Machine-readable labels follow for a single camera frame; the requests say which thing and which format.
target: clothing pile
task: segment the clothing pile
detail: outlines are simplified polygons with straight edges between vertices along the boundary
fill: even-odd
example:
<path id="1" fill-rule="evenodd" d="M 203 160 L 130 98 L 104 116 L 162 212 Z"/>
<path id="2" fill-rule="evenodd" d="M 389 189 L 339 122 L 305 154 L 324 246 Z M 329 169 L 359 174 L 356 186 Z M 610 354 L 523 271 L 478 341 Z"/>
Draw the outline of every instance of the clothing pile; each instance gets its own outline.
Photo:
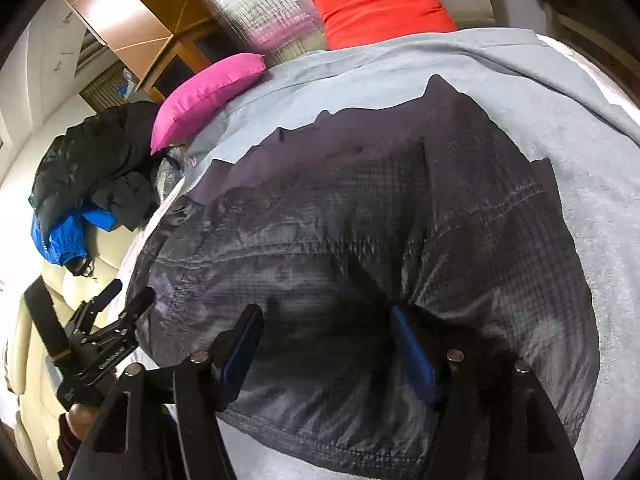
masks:
<path id="1" fill-rule="evenodd" d="M 158 206 L 154 173 L 163 154 L 150 155 L 158 105 L 107 108 L 56 137 L 36 170 L 31 236 L 42 256 L 85 272 L 82 219 L 110 230 L 137 228 Z"/>
<path id="2" fill-rule="evenodd" d="M 529 162 L 439 76 L 417 99 L 324 111 L 235 164 L 214 160 L 146 241 L 127 299 L 144 286 L 156 302 L 137 336 L 160 366 L 260 305 L 264 336 L 220 418 L 349 474 L 420 478 L 438 431 L 391 338 L 396 304 L 468 331 L 488 374 L 527 361 L 572 444 L 598 378 L 591 291 L 551 163 Z"/>

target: black clamp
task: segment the black clamp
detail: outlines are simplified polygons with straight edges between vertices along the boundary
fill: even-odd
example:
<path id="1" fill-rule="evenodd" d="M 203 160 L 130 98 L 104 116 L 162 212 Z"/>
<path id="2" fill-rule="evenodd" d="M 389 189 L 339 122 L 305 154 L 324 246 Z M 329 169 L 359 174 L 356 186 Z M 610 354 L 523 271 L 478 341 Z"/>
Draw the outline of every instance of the black clamp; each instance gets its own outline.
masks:
<path id="1" fill-rule="evenodd" d="M 100 408 L 68 480 L 235 480 L 215 413 L 238 398 L 263 331 L 261 309 L 249 304 L 208 350 L 169 368 L 130 364 Z M 176 438 L 164 404 L 175 404 Z"/>
<path id="2" fill-rule="evenodd" d="M 491 378 L 469 334 L 425 323 L 414 308 L 392 310 L 392 333 L 417 397 L 440 411 L 425 479 L 465 480 L 483 410 L 490 415 L 486 478 L 582 480 L 556 410 L 529 365 L 514 360 Z"/>
<path id="3" fill-rule="evenodd" d="M 98 314 L 121 290 L 122 282 L 113 280 L 98 296 L 83 301 L 64 328 L 42 277 L 24 293 L 47 353 L 62 374 L 56 397 L 67 411 L 78 402 L 100 406 L 113 385 L 114 368 L 138 346 L 136 321 L 155 300 L 148 287 L 129 302 L 118 320 L 91 333 Z"/>

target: wooden cabinet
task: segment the wooden cabinet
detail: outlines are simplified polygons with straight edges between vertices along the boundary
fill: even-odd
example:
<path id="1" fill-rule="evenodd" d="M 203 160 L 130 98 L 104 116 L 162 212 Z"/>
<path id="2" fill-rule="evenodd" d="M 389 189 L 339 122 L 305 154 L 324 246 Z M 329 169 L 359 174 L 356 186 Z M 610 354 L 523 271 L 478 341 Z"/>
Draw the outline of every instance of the wooden cabinet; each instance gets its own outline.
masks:
<path id="1" fill-rule="evenodd" d="M 67 0 L 161 102 L 237 47 L 201 0 Z"/>

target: metal rivet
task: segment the metal rivet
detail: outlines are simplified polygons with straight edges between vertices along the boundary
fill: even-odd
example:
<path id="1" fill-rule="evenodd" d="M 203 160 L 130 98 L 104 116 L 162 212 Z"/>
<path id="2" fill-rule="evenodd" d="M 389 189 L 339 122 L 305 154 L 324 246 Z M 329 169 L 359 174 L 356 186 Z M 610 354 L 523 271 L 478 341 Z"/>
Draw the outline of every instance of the metal rivet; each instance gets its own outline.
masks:
<path id="1" fill-rule="evenodd" d="M 145 368 L 140 363 L 132 363 L 124 369 L 124 374 L 129 377 L 138 375 Z"/>
<path id="2" fill-rule="evenodd" d="M 209 359 L 209 352 L 206 350 L 196 350 L 193 354 L 191 354 L 191 362 L 200 364 Z"/>
<path id="3" fill-rule="evenodd" d="M 447 359 L 452 363 L 461 363 L 465 359 L 465 355 L 460 350 L 447 350 Z"/>
<path id="4" fill-rule="evenodd" d="M 527 364 L 526 361 L 516 361 L 515 368 L 517 373 L 526 374 L 531 370 L 531 367 Z"/>

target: pink pillow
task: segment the pink pillow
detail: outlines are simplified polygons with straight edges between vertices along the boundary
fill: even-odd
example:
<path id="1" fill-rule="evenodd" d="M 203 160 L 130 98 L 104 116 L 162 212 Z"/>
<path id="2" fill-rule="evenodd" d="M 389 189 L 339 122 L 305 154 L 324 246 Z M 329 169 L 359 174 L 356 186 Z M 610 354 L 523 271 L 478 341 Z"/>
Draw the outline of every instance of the pink pillow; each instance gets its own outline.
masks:
<path id="1" fill-rule="evenodd" d="M 151 132 L 151 153 L 181 144 L 199 132 L 222 108 L 266 70 L 260 54 L 243 52 L 197 73 L 175 89 L 160 107 Z"/>

